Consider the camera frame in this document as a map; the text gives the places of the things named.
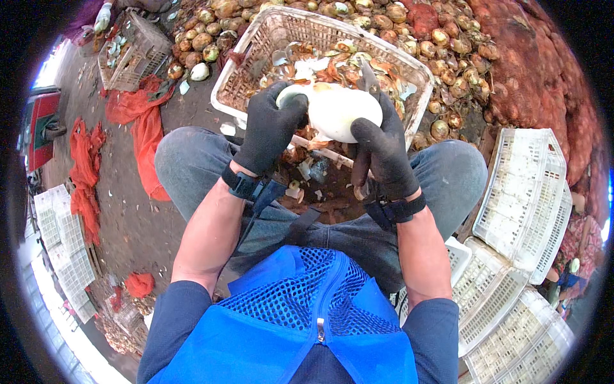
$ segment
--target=worker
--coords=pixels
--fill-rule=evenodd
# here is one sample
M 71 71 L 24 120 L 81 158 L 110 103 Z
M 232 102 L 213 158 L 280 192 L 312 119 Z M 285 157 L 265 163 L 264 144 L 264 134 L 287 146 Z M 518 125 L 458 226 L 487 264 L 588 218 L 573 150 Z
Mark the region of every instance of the worker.
M 303 95 L 276 107 L 287 85 L 251 98 L 241 147 L 200 127 L 160 142 L 158 178 L 188 223 L 137 382 L 456 383 L 459 309 L 443 239 L 481 197 L 481 154 L 444 141 L 409 159 L 403 125 L 382 93 L 381 127 L 357 119 L 351 132 L 371 154 L 396 231 L 364 215 L 314 222 L 297 246 L 280 247 L 297 215 L 273 202 L 234 251 L 252 206 L 246 186 L 305 124 Z M 241 277 L 212 304 L 225 266 L 225 275 Z M 401 328 L 385 294 L 403 285 L 409 315 Z

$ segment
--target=blue vest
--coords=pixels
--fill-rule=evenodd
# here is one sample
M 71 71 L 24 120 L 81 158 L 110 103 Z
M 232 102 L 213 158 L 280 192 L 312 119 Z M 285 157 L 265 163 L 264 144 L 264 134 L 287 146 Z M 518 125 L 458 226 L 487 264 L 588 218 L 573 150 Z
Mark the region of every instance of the blue vest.
M 417 383 L 397 314 L 352 259 L 283 246 L 228 285 L 149 383 L 287 383 L 315 343 L 356 383 Z

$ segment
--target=work glove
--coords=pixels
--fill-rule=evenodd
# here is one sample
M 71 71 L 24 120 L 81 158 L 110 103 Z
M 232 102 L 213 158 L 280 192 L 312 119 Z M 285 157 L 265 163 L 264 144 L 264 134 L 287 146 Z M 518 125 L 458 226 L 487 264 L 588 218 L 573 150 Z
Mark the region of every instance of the work glove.
M 307 96 L 297 95 L 281 109 L 275 104 L 279 92 L 288 85 L 275 83 L 249 100 L 245 139 L 233 160 L 255 174 L 269 169 L 296 130 L 307 124 Z
M 361 117 L 353 121 L 350 129 L 359 151 L 366 149 L 371 154 L 370 168 L 375 181 L 388 200 L 395 201 L 412 195 L 420 184 L 405 150 L 403 124 L 385 93 L 380 93 L 379 105 L 383 114 L 381 128 Z
M 111 7 L 113 6 L 110 2 L 105 2 L 98 11 L 98 16 L 96 16 L 96 22 L 94 23 L 94 32 L 100 33 L 107 29 L 109 26 L 109 21 L 111 20 Z

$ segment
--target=zipper pull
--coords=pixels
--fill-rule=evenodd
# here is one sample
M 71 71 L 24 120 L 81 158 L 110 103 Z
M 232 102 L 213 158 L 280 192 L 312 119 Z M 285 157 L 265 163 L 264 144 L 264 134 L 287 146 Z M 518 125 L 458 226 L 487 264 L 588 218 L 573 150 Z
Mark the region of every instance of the zipper pull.
M 326 340 L 324 336 L 324 319 L 323 318 L 317 318 L 317 340 L 320 343 Z

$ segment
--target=gray pants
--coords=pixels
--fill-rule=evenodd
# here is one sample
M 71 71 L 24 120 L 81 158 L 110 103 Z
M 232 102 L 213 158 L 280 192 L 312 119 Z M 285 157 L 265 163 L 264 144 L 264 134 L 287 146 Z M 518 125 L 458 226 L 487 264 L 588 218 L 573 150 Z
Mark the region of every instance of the gray pants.
M 162 139 L 155 155 L 156 173 L 186 221 L 238 150 L 224 136 L 200 127 L 178 128 Z M 414 154 L 410 160 L 445 240 L 462 224 L 484 191 L 487 177 L 484 159 L 471 145 L 447 140 Z M 264 209 L 227 268 L 241 275 L 266 258 L 279 246 L 297 217 L 273 202 Z M 243 228 L 248 221 L 249 217 L 244 216 Z M 366 214 L 334 225 L 315 222 L 303 239 L 301 245 L 346 253 L 376 278 L 385 294 L 398 292 L 404 286 L 396 234 L 383 231 Z

